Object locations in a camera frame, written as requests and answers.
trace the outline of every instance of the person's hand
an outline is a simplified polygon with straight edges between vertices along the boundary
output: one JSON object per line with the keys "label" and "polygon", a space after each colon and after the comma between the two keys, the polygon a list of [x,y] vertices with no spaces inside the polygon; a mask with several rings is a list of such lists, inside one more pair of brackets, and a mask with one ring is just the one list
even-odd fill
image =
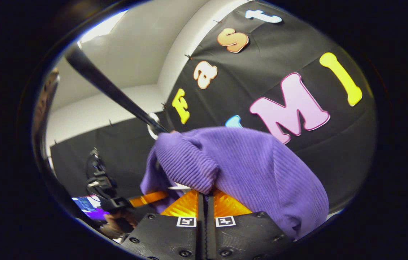
{"label": "person's hand", "polygon": [[133,217],[133,214],[128,211],[119,211],[116,214],[105,214],[104,217],[111,229],[121,233],[123,231],[120,228],[120,226],[116,223],[116,219],[119,218],[125,219],[133,228],[135,228],[137,224],[135,218]]}

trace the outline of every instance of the light fixture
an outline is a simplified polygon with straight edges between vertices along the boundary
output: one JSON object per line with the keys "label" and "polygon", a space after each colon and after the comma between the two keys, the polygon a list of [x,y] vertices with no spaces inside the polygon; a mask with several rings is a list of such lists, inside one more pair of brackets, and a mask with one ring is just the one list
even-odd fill
{"label": "light fixture", "polygon": [[95,26],[94,28],[90,29],[82,38],[80,39],[81,43],[85,43],[90,41],[91,39],[105,35],[111,32],[111,30],[114,28],[114,26],[118,23],[118,21],[122,18],[122,16],[127,12],[128,10],[125,10],[121,13],[118,13],[116,15],[111,16],[110,18],[104,20],[101,22],[99,25]]}

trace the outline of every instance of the foam letter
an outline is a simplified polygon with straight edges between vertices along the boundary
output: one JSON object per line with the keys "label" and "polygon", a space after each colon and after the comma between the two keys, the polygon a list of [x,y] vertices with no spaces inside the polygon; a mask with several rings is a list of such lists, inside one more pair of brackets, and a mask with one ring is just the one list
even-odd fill
{"label": "foam letter", "polygon": [[206,89],[215,76],[217,76],[217,67],[210,65],[207,61],[198,63],[193,73],[194,80],[198,81],[201,89]]}
{"label": "foam letter", "polygon": [[281,22],[281,17],[279,16],[268,16],[266,14],[263,14],[262,10],[247,10],[246,11],[246,18],[257,18],[259,20],[265,21],[267,23],[279,23]]}
{"label": "foam letter", "polygon": [[238,53],[249,43],[249,37],[241,32],[236,32],[232,28],[225,28],[218,36],[217,42],[221,46],[227,46],[227,50]]}
{"label": "foam letter", "polygon": [[185,110],[188,109],[188,104],[183,98],[184,95],[185,91],[179,88],[177,94],[174,97],[174,100],[172,101],[172,106],[177,110],[180,116],[180,121],[183,125],[187,122],[188,118],[190,118],[190,113]]}
{"label": "foam letter", "polygon": [[336,77],[342,83],[344,88],[346,89],[348,98],[347,101],[349,102],[350,107],[356,105],[361,98],[363,97],[363,93],[361,89],[354,83],[353,79],[351,79],[350,75],[347,73],[346,69],[337,61],[336,55],[327,52],[323,54],[320,58],[320,64],[329,68],[336,74]]}
{"label": "foam letter", "polygon": [[307,131],[314,130],[328,122],[330,115],[324,111],[303,85],[298,73],[291,73],[281,81],[281,92],[285,99],[285,107],[266,97],[257,99],[249,108],[252,114],[258,114],[268,130],[282,143],[290,141],[290,136],[283,133],[277,124],[282,125],[291,133],[301,133],[300,117],[302,114]]}
{"label": "foam letter", "polygon": [[225,123],[225,126],[242,128],[242,125],[240,122],[241,122],[241,117],[239,115],[235,115],[235,116],[230,117],[229,120],[227,120],[227,122]]}

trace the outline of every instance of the black pole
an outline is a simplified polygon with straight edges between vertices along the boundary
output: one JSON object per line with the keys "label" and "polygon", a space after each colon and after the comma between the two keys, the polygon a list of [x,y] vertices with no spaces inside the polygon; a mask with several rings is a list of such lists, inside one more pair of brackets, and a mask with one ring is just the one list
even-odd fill
{"label": "black pole", "polygon": [[93,84],[97,89],[107,95],[121,107],[128,110],[135,117],[141,119],[146,124],[150,125],[159,133],[168,133],[162,125],[152,119],[143,109],[135,104],[128,96],[126,96],[118,87],[113,84],[84,54],[77,43],[73,43],[64,55],[71,66],[84,77],[88,82]]}

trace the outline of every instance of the ribbed knit fabric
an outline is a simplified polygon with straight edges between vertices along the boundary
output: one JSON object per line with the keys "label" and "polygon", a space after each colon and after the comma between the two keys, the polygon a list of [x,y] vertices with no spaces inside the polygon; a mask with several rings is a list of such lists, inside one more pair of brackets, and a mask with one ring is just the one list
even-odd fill
{"label": "ribbed knit fabric", "polygon": [[[156,171],[156,161],[167,176]],[[159,134],[140,187],[148,194],[173,182],[203,194],[215,186],[251,211],[267,212],[291,239],[311,232],[328,214],[326,191],[307,165],[273,135],[252,129]],[[172,202],[168,198],[155,206],[162,212]]]}

